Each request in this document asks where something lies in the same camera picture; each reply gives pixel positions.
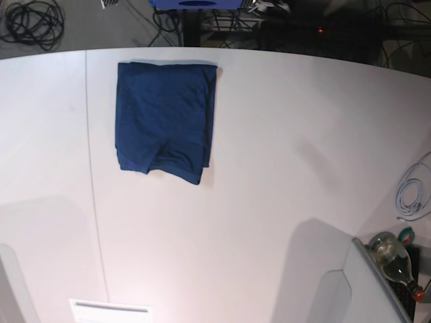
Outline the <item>clear plastic bottle red cap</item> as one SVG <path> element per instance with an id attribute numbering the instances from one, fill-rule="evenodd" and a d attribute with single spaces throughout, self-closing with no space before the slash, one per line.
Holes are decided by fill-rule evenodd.
<path id="1" fill-rule="evenodd" d="M 393 233 L 376 234 L 369 241 L 368 249 L 386 279 L 403 284 L 416 302 L 423 300 L 425 292 L 412 275 L 411 258 Z"/>

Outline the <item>blue plastic bin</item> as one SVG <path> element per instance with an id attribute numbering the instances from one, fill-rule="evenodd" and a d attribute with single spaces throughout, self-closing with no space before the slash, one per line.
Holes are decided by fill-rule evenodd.
<path id="1" fill-rule="evenodd" d="M 238 9 L 242 0 L 154 0 L 158 9 Z"/>

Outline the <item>dark blue t-shirt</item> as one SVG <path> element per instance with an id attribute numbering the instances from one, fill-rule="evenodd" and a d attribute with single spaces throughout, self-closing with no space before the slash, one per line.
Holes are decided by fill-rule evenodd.
<path id="1" fill-rule="evenodd" d="M 115 148 L 122 170 L 198 185 L 209 167 L 216 65 L 119 63 Z"/>

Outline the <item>green tape roll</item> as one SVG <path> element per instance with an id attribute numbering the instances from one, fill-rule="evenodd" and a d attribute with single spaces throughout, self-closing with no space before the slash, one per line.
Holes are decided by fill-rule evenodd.
<path id="1" fill-rule="evenodd" d="M 412 227 L 406 227 L 402 229 L 398 235 L 398 240 L 404 245 L 408 246 L 413 244 L 415 240 L 416 234 Z"/>

